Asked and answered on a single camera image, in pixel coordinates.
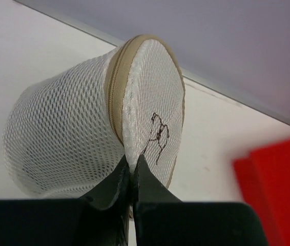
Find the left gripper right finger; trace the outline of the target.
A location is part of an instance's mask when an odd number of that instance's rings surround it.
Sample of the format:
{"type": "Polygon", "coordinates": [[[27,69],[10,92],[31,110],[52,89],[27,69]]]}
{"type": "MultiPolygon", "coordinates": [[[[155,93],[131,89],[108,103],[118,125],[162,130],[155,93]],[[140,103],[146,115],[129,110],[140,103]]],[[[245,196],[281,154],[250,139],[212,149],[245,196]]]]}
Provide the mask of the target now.
{"type": "Polygon", "coordinates": [[[133,179],[137,245],[267,245],[254,210],[241,202],[183,202],[140,155],[133,179]]]}

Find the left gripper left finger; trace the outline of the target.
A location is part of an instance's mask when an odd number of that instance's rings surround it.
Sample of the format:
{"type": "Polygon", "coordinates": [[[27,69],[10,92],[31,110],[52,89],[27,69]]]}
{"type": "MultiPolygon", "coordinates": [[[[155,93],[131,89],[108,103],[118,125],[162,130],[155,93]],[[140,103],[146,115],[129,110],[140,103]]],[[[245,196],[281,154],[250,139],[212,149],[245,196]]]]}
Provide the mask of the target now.
{"type": "Polygon", "coordinates": [[[125,157],[79,198],[0,200],[0,245],[128,245],[125,157]]]}

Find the white mesh laundry bag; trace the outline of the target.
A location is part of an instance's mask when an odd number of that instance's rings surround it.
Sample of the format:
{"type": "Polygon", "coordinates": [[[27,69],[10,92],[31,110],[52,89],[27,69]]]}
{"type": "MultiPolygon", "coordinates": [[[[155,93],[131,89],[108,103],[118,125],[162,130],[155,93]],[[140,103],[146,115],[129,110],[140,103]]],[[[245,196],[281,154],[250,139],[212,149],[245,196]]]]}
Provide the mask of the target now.
{"type": "Polygon", "coordinates": [[[144,155],[168,187],[184,107],[172,49],[153,35],[138,35],[20,95],[3,132],[8,173],[31,197],[80,197],[123,157],[134,171],[144,155]]]}

